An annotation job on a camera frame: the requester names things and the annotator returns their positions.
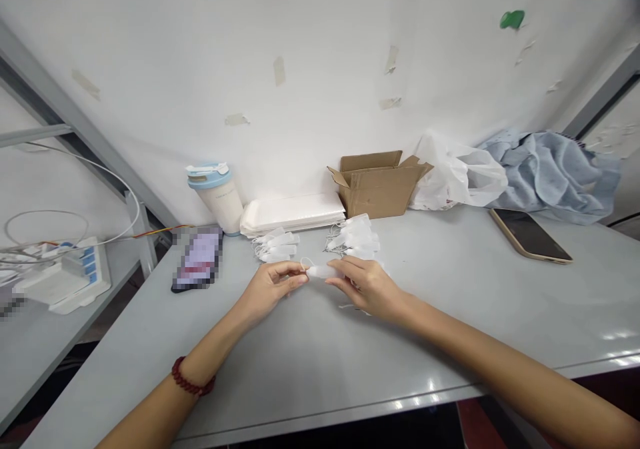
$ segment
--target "bracelet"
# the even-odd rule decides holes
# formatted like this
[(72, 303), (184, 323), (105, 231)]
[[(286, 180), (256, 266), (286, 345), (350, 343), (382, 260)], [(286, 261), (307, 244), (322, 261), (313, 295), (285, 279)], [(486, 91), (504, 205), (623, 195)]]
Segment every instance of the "bracelet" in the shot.
[(175, 383), (182, 387), (185, 391), (190, 394), (194, 394), (196, 396), (206, 396), (213, 390), (213, 383), (215, 382), (215, 376), (211, 379), (205, 386), (196, 386), (195, 384), (190, 383), (188, 380), (182, 377), (180, 374), (180, 364), (184, 361), (185, 357), (179, 357), (173, 363), (173, 368), (171, 369), (171, 375), (173, 376), (173, 380)]

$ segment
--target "plastic bag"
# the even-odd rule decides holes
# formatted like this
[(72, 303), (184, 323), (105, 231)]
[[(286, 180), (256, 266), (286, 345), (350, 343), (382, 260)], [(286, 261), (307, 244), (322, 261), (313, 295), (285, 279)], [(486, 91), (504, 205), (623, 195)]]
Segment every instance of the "plastic bag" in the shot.
[(456, 203), (485, 206), (507, 188), (505, 169), (487, 151), (425, 131), (415, 153), (433, 166), (418, 181), (409, 208), (449, 209)]

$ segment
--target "open cardboard box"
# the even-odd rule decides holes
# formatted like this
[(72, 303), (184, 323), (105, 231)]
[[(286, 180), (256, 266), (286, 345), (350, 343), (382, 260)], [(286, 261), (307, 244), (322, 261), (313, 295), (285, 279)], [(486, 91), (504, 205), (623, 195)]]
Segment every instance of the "open cardboard box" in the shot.
[(401, 157), (402, 151), (342, 156), (340, 171), (327, 166), (340, 186), (340, 199), (348, 218), (363, 213), (370, 219), (405, 213), (416, 183), (433, 166), (418, 164), (416, 156), (409, 156), (399, 165)]

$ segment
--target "white power strip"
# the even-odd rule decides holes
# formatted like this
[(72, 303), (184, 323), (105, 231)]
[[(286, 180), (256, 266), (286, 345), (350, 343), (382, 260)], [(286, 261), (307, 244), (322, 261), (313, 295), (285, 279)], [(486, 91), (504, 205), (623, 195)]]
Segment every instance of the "white power strip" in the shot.
[(71, 252), (35, 278), (27, 277), (15, 285), (14, 293), (44, 302), (56, 314), (91, 304), (111, 288), (107, 251), (104, 245), (95, 246), (98, 242), (94, 236), (82, 240), (78, 247), (86, 247), (84, 252)]

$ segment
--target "gray table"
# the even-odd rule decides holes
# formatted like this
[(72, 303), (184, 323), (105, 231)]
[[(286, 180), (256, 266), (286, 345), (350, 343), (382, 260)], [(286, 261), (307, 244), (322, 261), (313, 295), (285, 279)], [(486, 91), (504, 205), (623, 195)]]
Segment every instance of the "gray table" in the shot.
[(33, 300), (0, 318), (0, 434), (140, 265), (131, 241), (107, 247), (111, 289), (63, 316)]
[[(604, 226), (538, 218), (573, 256), (560, 266), (518, 255), (485, 209), (408, 211), (373, 221), (398, 284), (568, 377), (640, 364), (640, 243)], [(301, 233), (316, 264), (327, 229)], [(169, 291), (172, 248), (23, 446), (94, 447), (173, 361), (238, 299), (257, 263), (226, 238), (220, 279)], [(279, 304), (232, 351), (214, 392), (175, 448), (206, 448), (424, 407), (483, 393), (472, 374), (315, 281)]]

